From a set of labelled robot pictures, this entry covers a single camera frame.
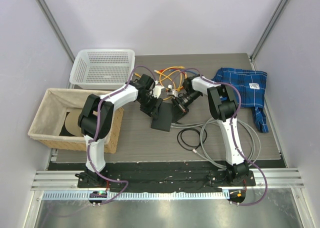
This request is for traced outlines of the blue plaid cloth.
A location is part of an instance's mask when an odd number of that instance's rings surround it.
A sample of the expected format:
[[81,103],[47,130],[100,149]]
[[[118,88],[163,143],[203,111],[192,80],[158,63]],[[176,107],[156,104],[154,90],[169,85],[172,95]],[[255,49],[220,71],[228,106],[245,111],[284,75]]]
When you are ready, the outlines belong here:
[[238,90],[241,107],[251,109],[253,122],[261,133],[269,132],[264,113],[267,76],[264,71],[222,67],[211,79],[217,83],[231,84]]

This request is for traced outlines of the black network switch box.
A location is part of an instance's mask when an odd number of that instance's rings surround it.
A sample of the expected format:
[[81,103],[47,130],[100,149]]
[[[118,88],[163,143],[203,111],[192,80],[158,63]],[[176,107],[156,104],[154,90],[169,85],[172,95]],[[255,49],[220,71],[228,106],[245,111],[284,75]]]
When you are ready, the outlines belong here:
[[153,118],[151,122],[151,129],[169,132],[173,120],[173,104],[163,102],[158,110],[157,118]]

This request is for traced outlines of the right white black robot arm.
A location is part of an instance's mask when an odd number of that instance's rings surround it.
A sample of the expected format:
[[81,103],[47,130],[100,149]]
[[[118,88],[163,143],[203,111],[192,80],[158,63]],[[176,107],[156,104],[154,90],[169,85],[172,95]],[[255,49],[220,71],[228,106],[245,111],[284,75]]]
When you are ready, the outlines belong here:
[[186,93],[172,99],[172,121],[175,123],[183,118],[189,112],[188,106],[199,96],[206,95],[210,114],[220,127],[225,145],[226,181],[230,185],[238,185],[249,174],[249,164],[244,158],[238,133],[237,114],[240,108],[235,87],[201,75],[186,78],[182,86]]

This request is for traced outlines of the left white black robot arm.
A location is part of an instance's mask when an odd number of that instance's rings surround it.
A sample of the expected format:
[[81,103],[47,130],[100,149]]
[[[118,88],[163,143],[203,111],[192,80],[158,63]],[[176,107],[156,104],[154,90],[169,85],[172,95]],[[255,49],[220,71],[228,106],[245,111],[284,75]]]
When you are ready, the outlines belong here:
[[121,88],[105,95],[90,94],[78,117],[78,126],[86,144],[86,168],[77,174],[80,182],[97,188],[106,181],[105,140],[111,132],[115,112],[124,105],[138,102],[140,110],[151,118],[158,116],[164,87],[150,76],[128,80]]

